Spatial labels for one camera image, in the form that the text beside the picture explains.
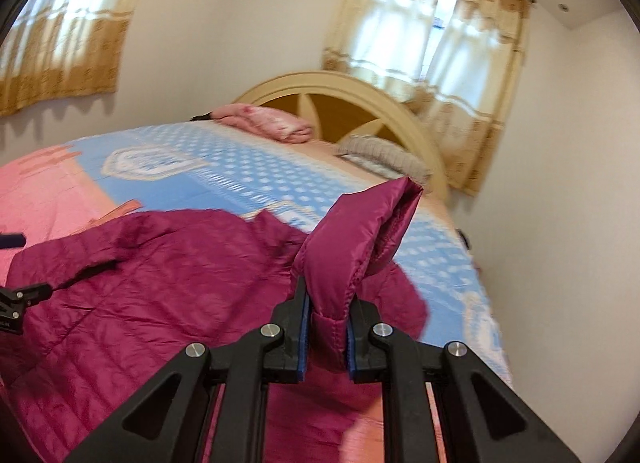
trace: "pink blanket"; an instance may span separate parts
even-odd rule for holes
[[[230,104],[212,110],[210,116],[223,125],[283,143],[305,143],[313,135],[313,128],[305,120],[271,107]]]

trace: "magenta jacket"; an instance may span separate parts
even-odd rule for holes
[[[185,345],[229,344],[270,319],[305,276],[314,304],[305,382],[272,385],[266,462],[337,462],[343,432],[379,395],[342,371],[357,293],[417,337],[427,308],[393,262],[421,189],[390,181],[338,199],[307,236],[268,212],[132,214],[18,253],[9,287],[47,282],[22,337],[0,341],[2,394],[46,463],[89,431]]]

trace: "cream headboard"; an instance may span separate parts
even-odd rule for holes
[[[409,109],[366,82],[330,71],[292,73],[261,83],[236,102],[292,112],[326,141],[351,133],[391,139],[425,162],[433,172],[431,188],[448,199],[444,163],[427,129]]]

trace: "curtain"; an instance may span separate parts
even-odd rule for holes
[[[116,90],[136,0],[29,0],[0,46],[0,116]]]
[[[525,56],[530,0],[458,0],[408,104],[440,148],[449,183],[477,194]]]
[[[325,70],[367,81],[411,100],[435,49],[438,0],[342,0],[326,40]]]

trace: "pillow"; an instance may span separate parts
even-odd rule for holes
[[[213,120],[221,120],[228,116],[247,116],[251,112],[253,106],[249,104],[227,104],[212,110],[209,115]]]
[[[431,171],[414,154],[388,139],[371,134],[352,134],[338,142],[335,155],[386,179],[407,176],[428,189]],[[375,164],[375,170],[371,170],[372,164]]]
[[[248,118],[270,138],[283,143],[305,143],[313,136],[313,127],[295,114],[272,107],[249,106]]]

